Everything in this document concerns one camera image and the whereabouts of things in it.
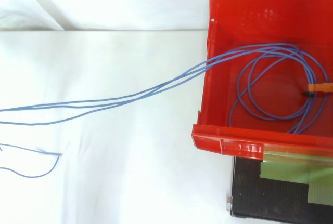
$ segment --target wire bundle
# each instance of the wire bundle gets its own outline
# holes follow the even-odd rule
[[[275,43],[275,44],[259,44],[259,45],[247,45],[242,46],[239,48],[235,48],[232,50],[229,50],[221,55],[215,56],[211,59],[208,59],[192,68],[184,72],[183,74],[175,77],[172,80],[169,80],[165,83],[159,84],[157,86],[154,86],[152,88],[140,91],[135,94],[123,96],[123,97],[117,97],[117,98],[107,98],[107,99],[96,99],[96,100],[79,100],[79,101],[68,101],[68,102],[58,102],[58,103],[45,103],[45,104],[35,104],[31,106],[24,106],[24,107],[16,107],[16,108],[9,108],[9,109],[1,109],[0,112],[9,112],[9,111],[30,111],[30,110],[47,110],[47,109],[53,109],[53,108],[71,108],[71,109],[89,109],[88,111],[81,113],[79,115],[75,115],[66,119],[62,120],[56,120],[52,122],[45,122],[45,123],[20,123],[20,122],[4,122],[0,121],[0,124],[12,124],[12,125],[28,125],[28,126],[35,126],[35,125],[50,125],[50,124],[57,124],[66,122],[69,120],[73,120],[94,112],[103,111],[103,110],[109,110],[112,108],[120,107],[147,97],[151,97],[153,95],[162,93],[166,90],[172,89],[176,86],[182,85],[186,83],[187,81],[199,76],[200,74],[208,71],[211,69],[214,65],[241,58],[250,54],[258,54],[258,56],[254,59],[252,59],[241,71],[239,74],[238,80],[237,80],[237,99],[229,113],[229,126],[232,126],[232,115],[233,110],[237,103],[241,103],[242,106],[253,116],[267,120],[267,121],[283,121],[283,120],[290,120],[294,118],[300,118],[298,123],[289,131],[289,133],[295,133],[299,134],[306,130],[319,116],[320,112],[323,109],[324,103],[326,101],[327,95],[324,96],[324,99],[322,101],[322,104],[318,110],[318,112],[315,114],[315,116],[309,121],[308,124],[303,126],[304,120],[308,117],[309,113],[313,109],[315,102],[317,100],[317,93],[314,94],[314,97],[309,97],[306,101],[306,103],[303,105],[303,107],[298,110],[297,112],[289,115],[289,116],[274,116],[263,109],[260,108],[260,106],[255,102],[255,100],[252,97],[251,94],[251,87],[262,77],[263,74],[265,74],[270,68],[275,66],[276,64],[286,60],[291,59],[298,63],[300,63],[304,67],[306,78],[308,79],[309,84],[315,84],[317,83],[317,76],[314,72],[314,70],[311,68],[311,66],[308,64],[307,59],[312,60],[322,71],[325,82],[328,82],[327,74],[324,70],[324,68],[321,66],[321,64],[310,54],[300,50],[297,46],[293,44],[288,43]],[[272,64],[270,64],[266,69],[264,69],[256,78],[252,79],[252,73],[256,66],[256,64],[264,58],[278,58],[276,61],[274,61]],[[242,75],[244,74],[245,70],[247,68],[250,68],[250,72],[247,79],[247,88],[244,89],[242,92],[239,91],[239,83]],[[258,115],[254,112],[252,112],[247,105],[242,100],[242,96],[248,93],[251,102],[253,105],[262,113],[262,115]]]

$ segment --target red storage bin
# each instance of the red storage bin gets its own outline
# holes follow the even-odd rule
[[[235,47],[263,43],[297,45],[322,64],[333,82],[333,0],[210,0],[208,58]],[[229,112],[237,98],[237,77],[251,59],[249,55],[229,60],[206,72],[201,111],[192,132],[195,146],[254,159],[262,159],[268,146],[280,152],[333,157],[333,95],[327,97],[319,117],[301,135],[286,133],[298,119],[264,121],[250,115],[241,104],[234,109],[233,126],[228,127]],[[255,72],[266,66],[258,64]],[[319,69],[313,69],[319,82],[324,82]],[[246,75],[240,87],[245,85]],[[267,72],[253,86],[252,94],[266,111],[284,116],[303,106],[306,98],[301,93],[307,87],[303,67],[287,60]],[[250,105],[246,95],[243,100]],[[320,104],[319,98],[314,110]]]

